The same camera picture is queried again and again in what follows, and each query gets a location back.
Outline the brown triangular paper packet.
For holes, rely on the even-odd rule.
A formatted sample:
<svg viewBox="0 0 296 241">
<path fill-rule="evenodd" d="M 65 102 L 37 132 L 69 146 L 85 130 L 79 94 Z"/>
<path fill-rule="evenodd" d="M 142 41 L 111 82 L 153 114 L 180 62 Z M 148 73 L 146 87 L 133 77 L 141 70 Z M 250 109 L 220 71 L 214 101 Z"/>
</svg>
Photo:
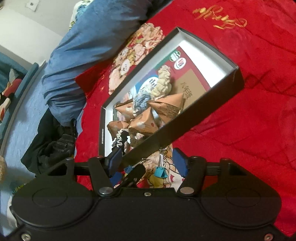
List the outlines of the brown triangular paper packet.
<svg viewBox="0 0 296 241">
<path fill-rule="evenodd" d="M 157 100 L 150 100 L 148 104 L 155 110 L 164 123 L 168 123 L 183 110 L 184 94 L 167 95 Z"/>
</svg>

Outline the black shallow cardboard box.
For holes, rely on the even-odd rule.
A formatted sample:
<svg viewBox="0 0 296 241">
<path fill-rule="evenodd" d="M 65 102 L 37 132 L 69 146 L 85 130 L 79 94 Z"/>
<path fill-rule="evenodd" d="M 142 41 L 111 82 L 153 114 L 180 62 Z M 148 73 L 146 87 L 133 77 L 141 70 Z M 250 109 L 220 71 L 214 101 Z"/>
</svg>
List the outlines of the black shallow cardboard box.
<svg viewBox="0 0 296 241">
<path fill-rule="evenodd" d="M 115 58 L 101 108 L 99 153 L 123 165 L 165 148 L 244 87 L 239 67 L 194 34 L 145 24 Z"/>
</svg>

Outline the black clothing pile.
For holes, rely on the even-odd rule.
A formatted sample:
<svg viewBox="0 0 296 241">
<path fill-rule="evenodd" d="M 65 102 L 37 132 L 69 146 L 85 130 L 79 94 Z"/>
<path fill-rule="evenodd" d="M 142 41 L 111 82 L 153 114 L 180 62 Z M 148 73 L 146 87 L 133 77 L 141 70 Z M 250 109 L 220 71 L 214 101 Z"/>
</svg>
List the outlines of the black clothing pile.
<svg viewBox="0 0 296 241">
<path fill-rule="evenodd" d="M 69 126 L 62 126 L 46 110 L 40 120 L 38 132 L 21 162 L 30 172 L 40 175 L 60 161 L 74 156 L 76 138 L 75 120 L 71 120 Z"/>
</svg>

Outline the red embroidered blanket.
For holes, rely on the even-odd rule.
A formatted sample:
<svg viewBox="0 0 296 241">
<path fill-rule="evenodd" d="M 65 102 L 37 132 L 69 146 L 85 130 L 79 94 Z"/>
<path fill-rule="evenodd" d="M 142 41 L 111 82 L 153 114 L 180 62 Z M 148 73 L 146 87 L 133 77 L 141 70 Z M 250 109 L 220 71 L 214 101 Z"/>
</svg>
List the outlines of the red embroidered blanket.
<svg viewBox="0 0 296 241">
<path fill-rule="evenodd" d="M 282 200 L 275 225 L 295 240 L 295 3 L 173 1 L 150 21 L 195 33 L 239 65 L 244 89 L 176 146 L 229 156 L 266 181 Z"/>
</svg>

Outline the floral pillow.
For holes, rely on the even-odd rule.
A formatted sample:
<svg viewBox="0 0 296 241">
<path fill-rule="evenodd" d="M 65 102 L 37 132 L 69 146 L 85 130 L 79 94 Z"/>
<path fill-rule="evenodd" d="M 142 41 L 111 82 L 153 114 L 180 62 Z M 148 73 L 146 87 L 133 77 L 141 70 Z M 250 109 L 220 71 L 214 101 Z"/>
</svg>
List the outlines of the floral pillow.
<svg viewBox="0 0 296 241">
<path fill-rule="evenodd" d="M 84 14 L 88 6 L 93 2 L 93 0 L 82 0 L 75 4 L 72 12 L 72 16 L 70 19 L 69 30 L 75 25 L 77 20 L 81 15 Z"/>
</svg>

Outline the stuffed toy on shelf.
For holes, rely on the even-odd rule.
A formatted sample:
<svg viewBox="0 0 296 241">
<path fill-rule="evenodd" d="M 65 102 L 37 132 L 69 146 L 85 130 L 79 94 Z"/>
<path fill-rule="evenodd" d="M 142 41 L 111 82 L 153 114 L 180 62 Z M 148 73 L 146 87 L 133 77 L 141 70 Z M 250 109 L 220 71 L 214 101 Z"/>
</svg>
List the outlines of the stuffed toy on shelf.
<svg viewBox="0 0 296 241">
<path fill-rule="evenodd" d="M 15 69 L 10 69 L 8 72 L 8 82 L 6 88 L 1 92 L 1 123 L 4 120 L 4 116 L 8 107 L 15 96 L 16 90 L 20 86 L 23 77 Z"/>
</svg>

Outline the cream blue knitted scrunchie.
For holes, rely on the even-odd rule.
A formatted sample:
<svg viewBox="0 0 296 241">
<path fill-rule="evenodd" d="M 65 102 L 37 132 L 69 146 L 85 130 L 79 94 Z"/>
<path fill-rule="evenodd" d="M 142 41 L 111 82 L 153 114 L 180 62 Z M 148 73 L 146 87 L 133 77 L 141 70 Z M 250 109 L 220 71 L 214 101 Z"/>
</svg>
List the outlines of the cream blue knitted scrunchie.
<svg viewBox="0 0 296 241">
<path fill-rule="evenodd" d="M 150 77 L 133 96 L 133 115 L 136 117 L 148 108 L 149 100 L 167 96 L 171 92 L 171 68 L 161 66 L 157 76 Z"/>
</svg>

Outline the teal binder clip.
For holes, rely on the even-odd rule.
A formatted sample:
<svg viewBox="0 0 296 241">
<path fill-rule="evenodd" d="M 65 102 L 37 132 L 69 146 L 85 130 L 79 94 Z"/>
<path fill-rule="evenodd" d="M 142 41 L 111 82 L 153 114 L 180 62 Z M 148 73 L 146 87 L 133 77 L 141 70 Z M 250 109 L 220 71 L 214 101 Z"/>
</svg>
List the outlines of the teal binder clip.
<svg viewBox="0 0 296 241">
<path fill-rule="evenodd" d="M 166 168 L 165 168 L 165 154 L 166 154 L 166 149 L 159 150 L 159 162 L 158 162 L 158 166 L 154 172 L 154 175 L 157 178 L 166 179 L 168 177 L 167 172 L 166 172 Z"/>
</svg>

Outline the colourful booklet in box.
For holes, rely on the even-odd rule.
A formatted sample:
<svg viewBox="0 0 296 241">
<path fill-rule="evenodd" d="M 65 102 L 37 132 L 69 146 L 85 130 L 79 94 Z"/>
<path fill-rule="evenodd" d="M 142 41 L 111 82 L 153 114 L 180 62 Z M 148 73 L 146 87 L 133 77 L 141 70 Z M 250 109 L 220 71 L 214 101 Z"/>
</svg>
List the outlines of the colourful booklet in box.
<svg viewBox="0 0 296 241">
<path fill-rule="evenodd" d="M 112 137 L 122 129 L 136 140 L 148 137 L 209 89 L 188 54 L 177 47 L 114 105 L 115 116 L 107 128 Z"/>
</svg>

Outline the blue rolled duvet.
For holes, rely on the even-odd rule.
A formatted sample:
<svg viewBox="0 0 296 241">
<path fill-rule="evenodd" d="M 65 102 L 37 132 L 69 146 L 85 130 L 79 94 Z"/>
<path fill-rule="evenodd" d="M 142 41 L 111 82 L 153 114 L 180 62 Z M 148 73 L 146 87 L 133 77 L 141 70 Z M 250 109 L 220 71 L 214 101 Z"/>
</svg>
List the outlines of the blue rolled duvet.
<svg viewBox="0 0 296 241">
<path fill-rule="evenodd" d="M 85 94 L 75 78 L 107 60 L 169 1 L 93 1 L 52 52 L 42 77 L 51 114 L 69 126 L 81 113 Z"/>
</svg>

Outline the blue bed sheet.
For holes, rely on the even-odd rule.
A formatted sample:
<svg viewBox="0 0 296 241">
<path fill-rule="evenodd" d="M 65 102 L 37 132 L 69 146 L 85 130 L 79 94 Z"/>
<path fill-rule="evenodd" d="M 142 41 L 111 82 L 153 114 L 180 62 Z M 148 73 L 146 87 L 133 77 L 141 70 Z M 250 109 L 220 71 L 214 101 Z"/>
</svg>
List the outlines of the blue bed sheet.
<svg viewBox="0 0 296 241">
<path fill-rule="evenodd" d="M 34 174 L 21 163 L 21 158 L 37 134 L 39 122 L 47 110 L 41 84 L 46 66 L 47 63 L 44 62 L 26 87 L 6 132 L 3 155 L 8 170 L 1 183 L 2 213 L 6 212 L 13 185 L 22 184 L 34 178 Z"/>
</svg>

